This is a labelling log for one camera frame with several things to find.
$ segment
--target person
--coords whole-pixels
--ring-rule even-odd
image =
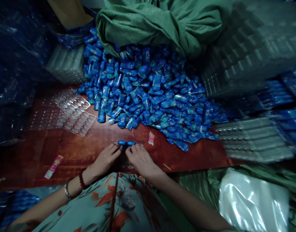
[[[197,231],[233,230],[217,211],[169,178],[142,145],[125,151],[140,176],[118,172],[96,181],[121,152],[121,146],[110,144],[91,166],[1,231],[177,231],[150,184],[166,194]]]

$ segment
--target wrist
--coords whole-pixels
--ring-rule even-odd
[[[159,189],[166,179],[169,178],[165,172],[161,169],[154,172],[151,176],[147,177],[148,181],[153,184],[157,189]]]
[[[93,173],[91,166],[89,166],[83,171],[83,181],[85,185],[90,185],[92,182],[94,182],[98,178],[99,178],[99,175]]]

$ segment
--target floral shirt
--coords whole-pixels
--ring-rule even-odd
[[[177,231],[143,177],[112,173],[52,213],[40,225],[8,231]]]

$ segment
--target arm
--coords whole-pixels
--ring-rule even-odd
[[[121,154],[121,149],[122,147],[114,144],[105,148],[100,153],[96,161],[83,172],[85,185],[90,185],[100,176],[105,174],[115,159]],[[75,177],[68,183],[68,191],[73,198],[77,197],[81,193],[82,189],[79,182],[79,176]],[[67,202],[68,198],[65,195],[64,186],[62,186],[59,190],[49,195],[47,198],[40,201],[34,207],[21,215],[11,224],[11,226],[28,222],[39,224]]]
[[[213,208],[169,178],[151,159],[143,146],[133,145],[126,150],[135,169],[158,190],[165,193],[186,215],[195,228],[208,231],[233,230]]]

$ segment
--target hand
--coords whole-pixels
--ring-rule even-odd
[[[144,146],[136,144],[128,147],[125,154],[129,158],[131,164],[133,164],[136,171],[139,172],[144,178],[150,182],[164,175],[165,173],[153,162],[151,156],[146,151]]]
[[[122,146],[111,143],[108,147],[101,151],[95,162],[85,170],[86,180],[84,177],[85,172],[83,173],[84,182],[93,182],[98,177],[105,174],[110,169],[116,158],[121,154],[121,150]]]

